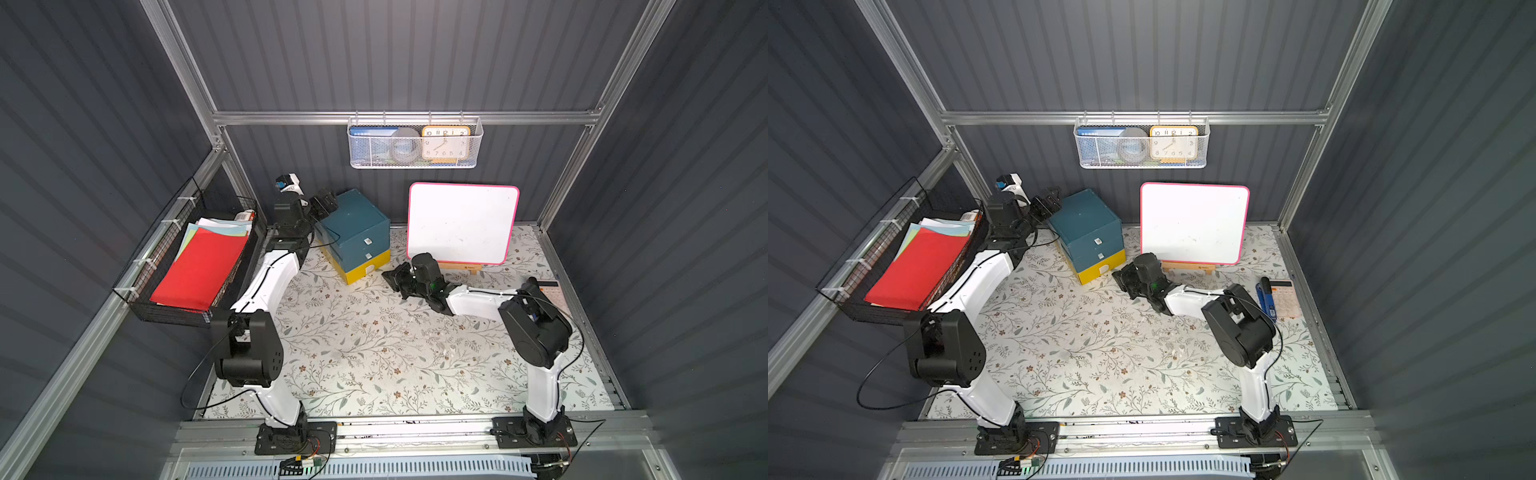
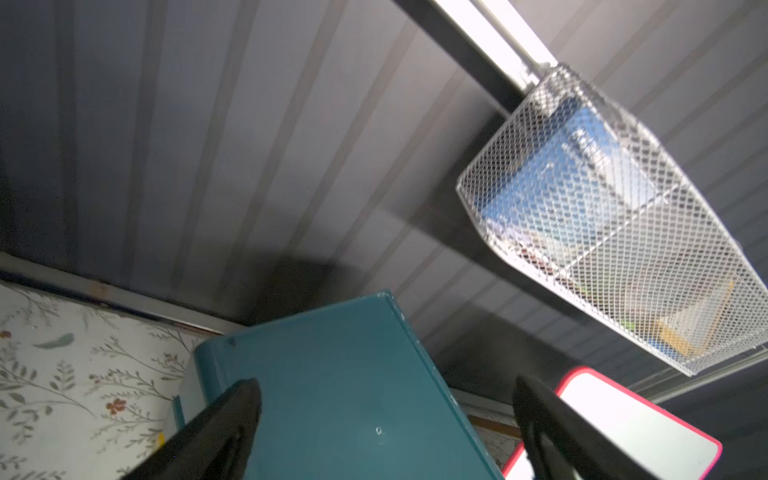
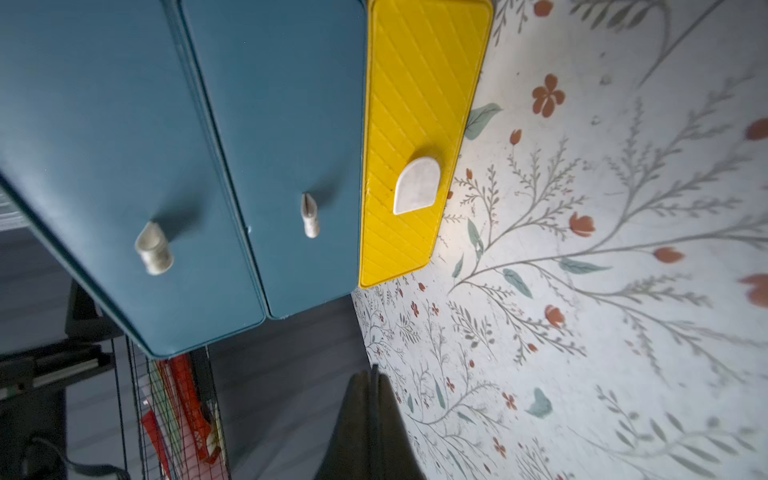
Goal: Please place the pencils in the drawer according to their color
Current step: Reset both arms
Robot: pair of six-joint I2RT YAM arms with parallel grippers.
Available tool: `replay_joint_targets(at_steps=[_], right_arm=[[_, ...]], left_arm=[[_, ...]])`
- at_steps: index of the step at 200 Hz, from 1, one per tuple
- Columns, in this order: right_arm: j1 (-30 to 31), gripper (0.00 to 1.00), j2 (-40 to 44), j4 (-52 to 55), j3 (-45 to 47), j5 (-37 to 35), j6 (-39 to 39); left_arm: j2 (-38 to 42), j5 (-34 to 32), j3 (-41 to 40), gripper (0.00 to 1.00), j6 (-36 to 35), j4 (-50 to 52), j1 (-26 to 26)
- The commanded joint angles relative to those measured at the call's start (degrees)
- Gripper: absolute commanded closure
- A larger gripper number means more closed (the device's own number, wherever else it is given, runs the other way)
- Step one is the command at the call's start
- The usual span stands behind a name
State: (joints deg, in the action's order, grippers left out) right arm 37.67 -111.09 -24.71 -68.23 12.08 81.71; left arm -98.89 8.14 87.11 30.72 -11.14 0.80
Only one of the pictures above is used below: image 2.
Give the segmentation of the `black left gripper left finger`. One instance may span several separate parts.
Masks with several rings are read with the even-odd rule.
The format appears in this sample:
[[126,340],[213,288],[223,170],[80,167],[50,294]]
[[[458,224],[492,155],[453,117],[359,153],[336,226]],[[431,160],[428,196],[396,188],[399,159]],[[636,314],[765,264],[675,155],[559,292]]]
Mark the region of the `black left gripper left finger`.
[[255,379],[239,380],[127,479],[243,479],[262,413]]

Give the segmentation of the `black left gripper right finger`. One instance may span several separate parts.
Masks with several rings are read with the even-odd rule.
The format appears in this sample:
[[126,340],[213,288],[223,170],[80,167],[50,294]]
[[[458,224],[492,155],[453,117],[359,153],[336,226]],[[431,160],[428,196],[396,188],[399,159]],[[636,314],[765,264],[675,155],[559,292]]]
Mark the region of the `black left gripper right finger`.
[[513,407],[535,479],[653,479],[541,381],[520,376]]

